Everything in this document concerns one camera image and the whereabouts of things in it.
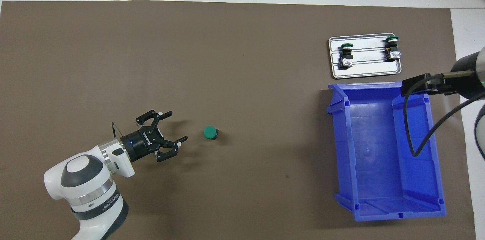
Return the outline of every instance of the bin floor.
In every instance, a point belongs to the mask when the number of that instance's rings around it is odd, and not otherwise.
[[[403,196],[391,101],[350,106],[359,199]]]
[[[401,212],[429,212],[439,211],[439,207],[425,206],[403,197],[393,197],[383,200],[365,201],[361,200],[360,215],[383,215]]]

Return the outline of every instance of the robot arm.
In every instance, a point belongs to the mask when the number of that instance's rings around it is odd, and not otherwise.
[[[160,120],[171,115],[172,112],[149,111],[136,118],[139,130],[76,154],[44,174],[49,195],[66,199],[79,220],[80,230],[73,240],[104,240],[123,224],[128,204],[116,187],[113,175],[133,176],[131,163],[150,153],[155,153],[159,162],[177,155],[187,136],[171,142],[157,128]],[[148,119],[153,119],[152,124],[144,126]],[[162,147],[171,151],[160,152]]]
[[[424,74],[402,81],[401,96],[406,96],[405,103],[407,97],[411,94],[459,94],[468,99],[438,121],[432,130],[430,130],[430,133],[426,135],[426,137],[429,138],[433,131],[435,131],[445,119],[449,118],[453,112],[457,112],[459,109],[466,107],[466,105],[471,104],[471,102],[475,100],[485,98],[485,47],[480,52],[459,59],[449,73],[441,73],[433,76]],[[420,150],[418,149],[416,153],[414,153],[407,125],[406,129],[409,147],[411,148],[411,152],[413,152],[413,156],[417,157]],[[474,132],[478,149],[480,150],[483,159],[485,159],[485,154],[483,152],[483,149],[485,148],[485,105],[478,114]],[[423,140],[420,148],[422,148],[425,143],[426,139]]]

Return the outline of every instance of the metal tray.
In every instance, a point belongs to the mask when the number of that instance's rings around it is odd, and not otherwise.
[[[337,36],[329,39],[332,75],[337,79],[365,76],[393,75],[401,72],[401,60],[386,62],[384,50],[386,38],[393,33]],[[353,66],[348,69],[338,67],[341,45],[352,43]]]

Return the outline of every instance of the black cylindrical component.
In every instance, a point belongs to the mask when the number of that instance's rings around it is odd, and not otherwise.
[[[386,43],[388,48],[397,48],[397,39],[398,36],[390,36],[386,38]]]
[[[139,131],[129,133],[128,135],[121,137],[120,140],[123,142],[131,162],[141,159],[151,153],[147,148],[147,145],[145,145],[145,138]]]
[[[475,72],[474,75],[462,78],[450,78],[446,80],[447,84],[451,85],[457,93],[466,99],[470,99],[474,95],[485,92],[485,87],[483,87],[482,83],[478,79],[478,75],[476,74],[478,53],[479,52],[476,52],[460,58],[452,68],[452,72],[470,70]]]
[[[352,43],[344,43],[342,44],[342,54],[343,55],[351,55],[352,54],[352,47],[354,45]]]

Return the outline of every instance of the green push button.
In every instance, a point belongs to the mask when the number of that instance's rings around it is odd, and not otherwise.
[[[399,38],[398,36],[390,36],[390,37],[386,38],[386,41],[397,40],[398,38]]]
[[[219,133],[219,130],[215,129],[213,126],[208,126],[204,128],[204,137],[215,140],[217,138],[217,134]]]

